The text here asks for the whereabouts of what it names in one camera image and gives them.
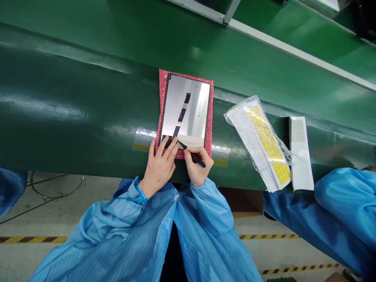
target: elastic cuff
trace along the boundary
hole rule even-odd
[[[192,188],[192,189],[195,189],[195,190],[201,190],[201,189],[204,189],[205,186],[207,186],[207,183],[208,183],[209,181],[211,182],[211,180],[210,180],[209,178],[205,178],[204,183],[203,183],[202,185],[198,186],[198,187],[193,186],[192,181],[191,181],[191,184],[190,184],[190,185],[191,185],[191,188]]]
[[[138,186],[138,183],[135,185],[137,180],[138,176],[133,180],[133,182],[129,186],[128,191],[124,194],[124,198],[137,204],[145,205],[148,202],[149,198],[146,198],[144,192]]]

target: person's right hand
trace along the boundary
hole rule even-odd
[[[206,167],[203,168],[198,163],[194,163],[192,161],[191,153],[198,153]],[[209,157],[206,150],[203,147],[188,147],[186,150],[184,150],[184,158],[187,164],[189,178],[191,179],[193,186],[199,187],[204,184],[205,179],[214,164],[214,161]]]

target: workbench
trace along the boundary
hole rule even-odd
[[[159,68],[214,80],[213,144],[231,149],[217,186],[265,189],[223,117],[255,94],[286,144],[287,117],[306,117],[315,180],[375,164],[368,89],[159,1],[14,2],[0,4],[0,167],[143,177],[148,154],[132,144],[137,127],[157,129]],[[176,165],[171,181],[188,182]]]

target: stylus pen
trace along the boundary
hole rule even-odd
[[[181,143],[179,140],[178,142],[180,143],[180,145],[183,147],[183,149],[187,149],[187,146],[184,145],[183,143]],[[203,168],[206,167],[206,165],[202,162],[202,160],[200,160],[199,157],[196,156],[195,153],[191,153],[191,156],[192,156],[192,159],[194,159],[196,162],[198,162]]]

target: clear tape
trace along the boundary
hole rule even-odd
[[[230,148],[221,147],[217,145],[211,146],[211,158],[214,161],[214,165],[227,167],[229,155]]]
[[[224,117],[235,127],[258,172],[273,164],[294,165],[300,162],[300,157],[287,149],[276,135],[257,95],[236,104]]]
[[[134,137],[132,149],[136,151],[148,152],[152,140],[157,138],[157,131],[138,127]]]

